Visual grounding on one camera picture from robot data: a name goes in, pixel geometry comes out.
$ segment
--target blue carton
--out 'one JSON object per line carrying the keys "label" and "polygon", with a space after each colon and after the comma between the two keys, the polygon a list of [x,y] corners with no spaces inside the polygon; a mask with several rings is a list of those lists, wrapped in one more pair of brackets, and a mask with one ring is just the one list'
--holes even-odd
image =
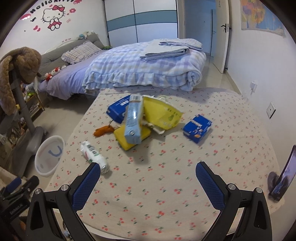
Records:
{"label": "blue carton", "polygon": [[212,122],[201,115],[197,115],[183,128],[183,134],[198,143],[209,130]]}
{"label": "blue carton", "polygon": [[130,95],[116,101],[107,109],[107,115],[119,124],[121,124],[124,119],[124,113],[126,111],[126,106],[129,104],[129,98]]}
{"label": "blue carton", "polygon": [[124,137],[129,144],[141,144],[141,121],[143,119],[143,97],[131,95],[126,113]]}

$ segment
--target cherry print sheet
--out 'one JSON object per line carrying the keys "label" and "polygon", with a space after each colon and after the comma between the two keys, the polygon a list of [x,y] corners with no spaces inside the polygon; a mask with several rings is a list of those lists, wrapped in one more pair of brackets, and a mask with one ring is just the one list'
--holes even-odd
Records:
{"label": "cherry print sheet", "polygon": [[[132,92],[167,95],[184,115],[177,127],[163,135],[152,133],[124,151],[113,134],[99,138],[92,134],[111,120],[105,113],[107,107]],[[213,122],[198,145],[182,132],[196,114]],[[270,140],[251,107],[240,95],[213,88],[192,92],[151,87],[103,90],[70,136],[47,191],[70,184],[87,168],[80,152],[85,140],[107,159],[111,170],[101,175],[78,215],[91,227],[127,239],[202,239],[219,211],[195,176],[199,161],[205,161],[226,183],[244,190],[261,187],[266,197],[267,175],[279,172]],[[283,203],[283,199],[279,203],[267,199],[270,213]],[[240,209],[230,232],[235,231],[241,213]]]}

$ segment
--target wardrobe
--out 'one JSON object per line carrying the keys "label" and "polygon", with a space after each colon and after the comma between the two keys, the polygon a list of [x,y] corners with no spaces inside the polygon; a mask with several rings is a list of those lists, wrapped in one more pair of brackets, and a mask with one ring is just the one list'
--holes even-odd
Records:
{"label": "wardrobe", "polygon": [[176,0],[105,0],[112,47],[178,37]]}

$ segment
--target white bottle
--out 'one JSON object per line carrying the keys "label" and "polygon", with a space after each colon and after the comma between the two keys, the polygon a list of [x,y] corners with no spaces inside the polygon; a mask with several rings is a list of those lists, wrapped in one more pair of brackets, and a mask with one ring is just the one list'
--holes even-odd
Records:
{"label": "white bottle", "polygon": [[88,141],[82,142],[80,149],[82,155],[89,163],[96,162],[100,165],[102,174],[109,171],[110,168],[106,159]]}

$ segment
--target hello kitty wall decal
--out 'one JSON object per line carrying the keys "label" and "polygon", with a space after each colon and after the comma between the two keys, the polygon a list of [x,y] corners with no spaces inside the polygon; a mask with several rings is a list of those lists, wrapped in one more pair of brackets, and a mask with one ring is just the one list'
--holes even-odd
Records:
{"label": "hello kitty wall decal", "polygon": [[46,8],[43,11],[42,20],[49,23],[48,27],[51,31],[61,26],[60,19],[65,16],[65,7],[63,5],[54,5],[52,8]]}
{"label": "hello kitty wall decal", "polygon": [[76,12],[76,9],[68,6],[68,4],[78,4],[80,2],[82,2],[82,0],[48,0],[44,2],[38,2],[37,4],[39,5],[37,5],[35,8],[32,8],[28,13],[24,14],[20,18],[20,20],[30,19],[30,22],[34,22],[34,26],[32,26],[32,29],[39,32],[41,30],[40,25],[42,24],[37,26],[36,23],[38,22],[39,18],[37,16],[37,19],[36,16],[34,16],[36,13],[39,13],[40,17],[42,17],[41,21],[47,25],[46,28],[43,29],[54,31],[56,29],[59,29],[64,21],[66,21],[67,23],[71,21],[71,19],[69,18],[63,21],[63,17],[65,15],[73,14]]}

